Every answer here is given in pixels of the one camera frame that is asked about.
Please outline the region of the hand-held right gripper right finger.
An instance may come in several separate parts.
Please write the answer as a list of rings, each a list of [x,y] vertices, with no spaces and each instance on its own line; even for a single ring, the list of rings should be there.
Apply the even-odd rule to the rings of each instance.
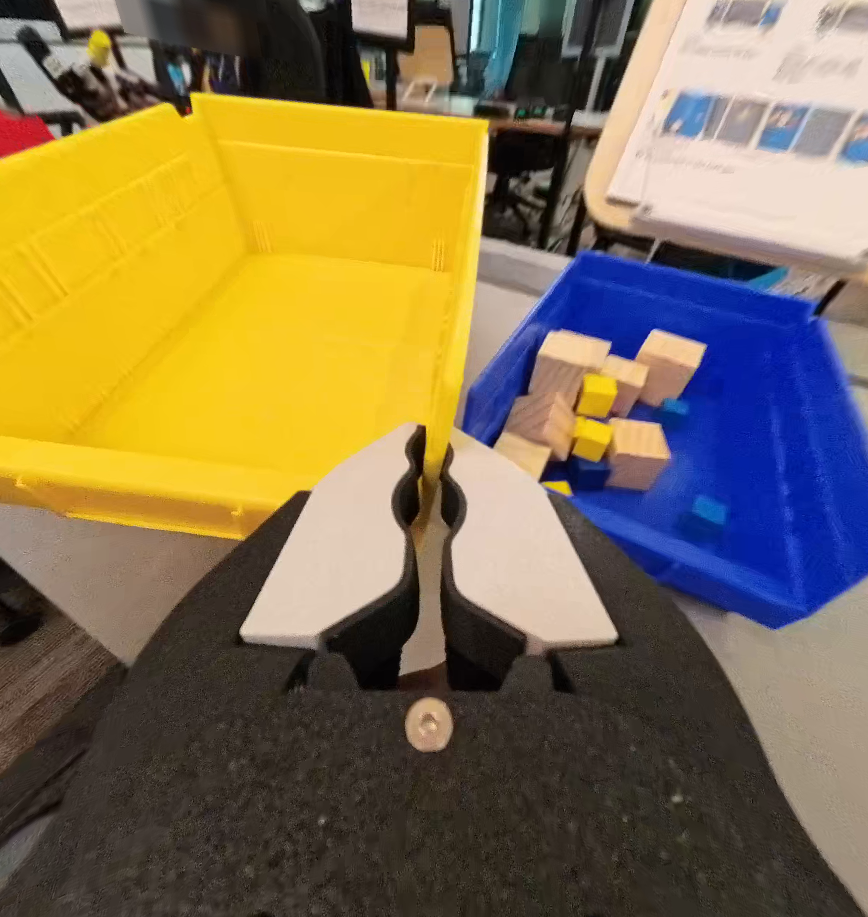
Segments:
[[[618,631],[548,490],[460,430],[450,447],[442,507],[448,487],[459,506],[443,568],[459,597],[522,636],[531,656],[613,645]]]

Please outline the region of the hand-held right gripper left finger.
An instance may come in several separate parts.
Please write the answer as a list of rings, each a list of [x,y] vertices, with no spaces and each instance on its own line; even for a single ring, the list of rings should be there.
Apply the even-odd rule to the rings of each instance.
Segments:
[[[238,632],[249,645],[317,650],[409,579],[427,431],[406,423],[310,491]]]

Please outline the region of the pile of wooden cubes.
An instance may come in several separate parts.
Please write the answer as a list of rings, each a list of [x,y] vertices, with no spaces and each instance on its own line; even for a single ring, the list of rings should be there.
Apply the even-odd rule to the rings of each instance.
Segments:
[[[611,341],[547,333],[524,395],[514,400],[494,450],[544,487],[646,493],[672,453],[662,422],[632,417],[638,405],[675,419],[707,345],[655,328],[633,359]]]

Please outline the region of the yellow plastic bin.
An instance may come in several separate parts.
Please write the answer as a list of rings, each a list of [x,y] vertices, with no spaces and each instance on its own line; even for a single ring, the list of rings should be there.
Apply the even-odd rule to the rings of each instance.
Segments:
[[[434,480],[489,139],[194,95],[0,159],[0,503],[241,540],[405,424]]]

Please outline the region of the blue plastic bin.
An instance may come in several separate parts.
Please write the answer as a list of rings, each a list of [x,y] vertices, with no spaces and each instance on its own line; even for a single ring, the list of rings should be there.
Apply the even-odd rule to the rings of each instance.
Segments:
[[[707,346],[672,460],[646,494],[571,503],[661,585],[778,629],[868,576],[868,431],[814,307],[747,284],[583,251],[471,384],[492,445],[547,333],[633,357],[654,329]]]

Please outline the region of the wooden office desk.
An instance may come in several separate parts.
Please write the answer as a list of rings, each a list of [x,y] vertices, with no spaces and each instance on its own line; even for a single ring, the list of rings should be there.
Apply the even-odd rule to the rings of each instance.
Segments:
[[[539,183],[554,169],[563,121],[547,115],[525,117],[522,109],[507,103],[461,95],[403,98],[396,107],[417,114],[486,121],[489,149],[483,234],[516,244],[537,242],[548,203],[548,190],[539,189]]]

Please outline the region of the wooden sign board on stand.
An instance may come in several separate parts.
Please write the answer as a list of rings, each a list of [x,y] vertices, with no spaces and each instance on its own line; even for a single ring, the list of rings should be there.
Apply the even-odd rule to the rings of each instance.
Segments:
[[[868,1],[653,2],[595,223],[868,285]]]

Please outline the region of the small wooden board stand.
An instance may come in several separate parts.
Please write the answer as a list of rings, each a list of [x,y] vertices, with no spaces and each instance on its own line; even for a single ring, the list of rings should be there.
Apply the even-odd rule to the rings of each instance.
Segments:
[[[416,26],[411,52],[397,52],[402,107],[427,107],[450,94],[456,80],[454,41],[444,24]]]

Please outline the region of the red object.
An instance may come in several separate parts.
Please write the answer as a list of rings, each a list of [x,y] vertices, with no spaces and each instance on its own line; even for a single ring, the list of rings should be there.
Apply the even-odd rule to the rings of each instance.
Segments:
[[[40,117],[0,109],[0,159],[53,139],[54,135]]]

